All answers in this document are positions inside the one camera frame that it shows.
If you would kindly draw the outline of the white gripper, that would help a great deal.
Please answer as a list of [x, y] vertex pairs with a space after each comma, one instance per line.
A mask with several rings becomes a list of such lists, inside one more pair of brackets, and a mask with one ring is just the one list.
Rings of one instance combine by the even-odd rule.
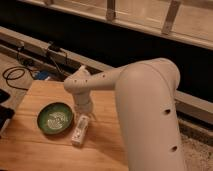
[[[73, 95], [74, 108], [79, 114], [89, 114], [93, 111], [93, 102], [89, 93], [80, 93]], [[90, 114], [93, 120], [97, 121], [94, 113]]]

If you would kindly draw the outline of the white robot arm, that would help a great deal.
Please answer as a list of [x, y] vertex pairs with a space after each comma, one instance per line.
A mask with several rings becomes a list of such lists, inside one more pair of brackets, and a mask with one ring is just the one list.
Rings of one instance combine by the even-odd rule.
[[175, 91], [180, 72], [169, 59], [143, 60], [90, 74], [82, 66], [64, 80], [80, 113], [92, 111], [90, 92], [113, 90], [129, 171], [187, 171]]

